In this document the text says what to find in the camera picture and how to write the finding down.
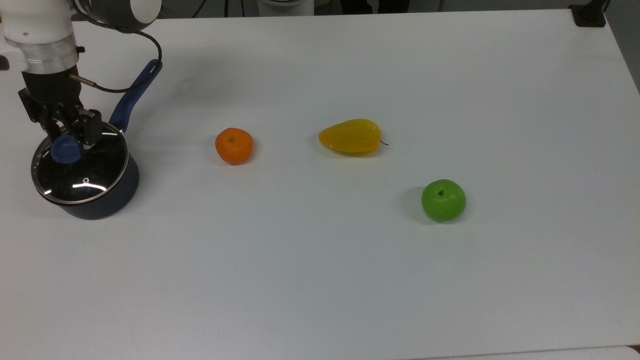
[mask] cable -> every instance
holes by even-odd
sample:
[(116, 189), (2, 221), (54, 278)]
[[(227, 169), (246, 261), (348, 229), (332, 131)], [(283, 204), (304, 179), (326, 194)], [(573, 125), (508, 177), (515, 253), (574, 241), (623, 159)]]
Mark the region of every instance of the cable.
[(198, 10), (196, 10), (196, 12), (193, 14), (193, 16), (191, 17), (192, 19), (195, 19), (196, 16), (198, 16), (198, 14), (200, 13), (200, 10), (202, 10), (202, 7), (204, 6), (204, 4), (207, 2), (207, 0), (202, 0), (202, 3), (200, 4), (200, 6), (198, 7)]
[[(132, 29), (127, 29), (127, 28), (121, 28), (119, 26), (113, 26), (113, 25), (109, 25), (109, 24), (105, 24), (103, 22), (99, 22), (98, 20), (95, 20), (94, 18), (90, 17), (89, 15), (85, 14), (84, 12), (82, 12), (80, 10), (80, 8), (78, 8), (78, 5), (76, 4), (76, 0), (69, 0), (71, 6), (73, 6), (74, 10), (78, 13), (78, 15), (80, 15), (81, 18), (83, 18), (84, 20), (86, 20), (87, 22), (89, 22), (90, 24), (96, 25), (96, 26), (100, 26), (101, 28), (105, 28), (105, 29), (111, 29), (111, 30), (117, 30), (121, 33), (124, 34), (137, 34), (140, 35), (141, 37), (145, 37), (149, 40), (151, 40), (154, 45), (156, 46), (156, 48), (158, 49), (158, 62), (162, 63), (162, 47), (160, 46), (160, 43), (151, 35), (147, 34), (147, 33), (143, 33), (142, 31), (139, 30), (132, 30)], [(130, 90), (135, 90), (141, 86), (143, 86), (144, 84), (148, 83), (151, 79), (154, 78), (154, 76), (158, 73), (158, 71), (160, 71), (160, 67), (155, 67), (153, 72), (151, 72), (151, 74), (149, 74), (149, 77), (142, 81), (141, 83), (134, 85), (134, 86), (130, 86), (128, 88), (124, 88), (124, 89), (110, 89), (110, 88), (104, 88), (96, 83), (94, 83), (93, 81), (87, 80), (85, 78), (76, 76), (74, 77), (74, 80), (76, 81), (80, 81), (82, 83), (85, 83), (87, 85), (90, 85), (98, 90), (102, 90), (104, 92), (110, 92), (112, 94), (119, 94), (119, 93), (123, 93), (123, 92), (128, 92)]]

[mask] blue handle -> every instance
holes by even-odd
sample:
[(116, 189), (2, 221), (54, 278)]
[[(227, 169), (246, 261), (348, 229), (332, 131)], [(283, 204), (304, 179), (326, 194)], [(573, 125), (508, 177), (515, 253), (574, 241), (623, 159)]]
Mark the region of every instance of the blue handle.
[(162, 63), (158, 60), (151, 60), (147, 67), (138, 75), (138, 78), (133, 82), (131, 86), (136, 86), (137, 84), (142, 83), (146, 80), (151, 73), (153, 73), (155, 68), (158, 68), (158, 71), (151, 77), (149, 81), (147, 81), (141, 87), (126, 92), (116, 108), (113, 110), (113, 114), (111, 114), (111, 118), (109, 119), (109, 124), (115, 126), (118, 130), (121, 130), (123, 133), (127, 131), (127, 126), (129, 125), (129, 117), (131, 116), (131, 111), (133, 110), (133, 106), (135, 106), (136, 102), (140, 99), (142, 94), (145, 93), (145, 90), (149, 87), (151, 82), (156, 78), (160, 70), (162, 70)]

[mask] white table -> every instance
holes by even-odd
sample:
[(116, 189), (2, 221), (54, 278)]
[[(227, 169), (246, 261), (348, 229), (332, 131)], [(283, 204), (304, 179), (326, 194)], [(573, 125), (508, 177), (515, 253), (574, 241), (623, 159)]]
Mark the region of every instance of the white table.
[[(29, 176), (44, 133), (0, 74), (0, 357), (411, 359), (640, 343), (640, 97), (568, 10), (159, 20), (131, 203), (88, 222)], [(154, 48), (76, 24), (81, 74)], [(115, 95), (83, 90), (108, 119)], [(388, 148), (322, 129), (368, 118)], [(213, 140), (241, 127), (251, 162)], [(468, 194), (454, 224), (429, 182)]]

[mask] green apple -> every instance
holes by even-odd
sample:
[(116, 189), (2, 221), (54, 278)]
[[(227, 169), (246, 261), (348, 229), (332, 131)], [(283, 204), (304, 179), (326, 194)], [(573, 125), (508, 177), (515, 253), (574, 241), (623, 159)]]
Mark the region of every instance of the green apple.
[(467, 196), (451, 180), (442, 179), (428, 184), (422, 191), (422, 207), (427, 216), (438, 222), (450, 221), (462, 214)]

